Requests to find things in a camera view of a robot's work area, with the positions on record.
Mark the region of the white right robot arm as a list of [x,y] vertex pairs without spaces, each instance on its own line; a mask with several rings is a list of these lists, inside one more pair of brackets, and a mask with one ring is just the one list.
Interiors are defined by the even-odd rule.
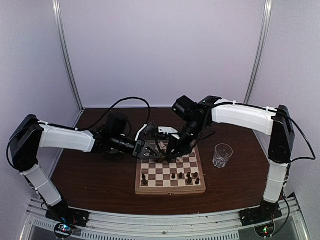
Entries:
[[197,144],[205,129],[213,123],[237,126],[270,137],[266,188],[262,206],[256,210],[259,220],[268,220],[276,212],[275,205],[286,184],[295,141],[288,108],[284,105],[277,108],[246,105],[211,95],[195,102],[183,95],[176,100],[172,110],[185,125],[181,130],[168,126],[158,128],[159,133],[172,136],[170,148],[165,153],[167,160],[190,153],[191,143]]

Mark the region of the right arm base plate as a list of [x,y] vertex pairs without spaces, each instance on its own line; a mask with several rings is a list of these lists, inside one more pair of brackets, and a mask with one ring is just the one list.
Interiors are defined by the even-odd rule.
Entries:
[[271,222],[274,219],[282,217],[283,214],[279,207],[275,211],[263,209],[261,206],[254,208],[246,208],[239,212],[240,221],[243,227],[257,225],[264,222]]

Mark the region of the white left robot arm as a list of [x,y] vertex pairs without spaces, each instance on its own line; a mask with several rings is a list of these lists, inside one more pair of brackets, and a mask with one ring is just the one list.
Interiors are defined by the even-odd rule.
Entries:
[[41,121],[34,114],[27,115],[9,139],[6,157],[11,167],[19,171],[44,202],[53,207],[53,215],[61,222],[69,221],[72,211],[39,165],[37,155],[40,148],[92,154],[118,150],[140,160],[161,158],[160,152],[148,142],[125,136],[118,120],[106,123],[97,130],[80,130]]

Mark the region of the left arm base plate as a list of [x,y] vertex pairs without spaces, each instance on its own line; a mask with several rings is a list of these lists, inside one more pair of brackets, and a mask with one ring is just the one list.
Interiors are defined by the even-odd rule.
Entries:
[[56,222],[66,223],[77,227],[86,227],[90,213],[85,210],[69,208],[66,213],[58,215],[52,210],[47,210],[45,217]]

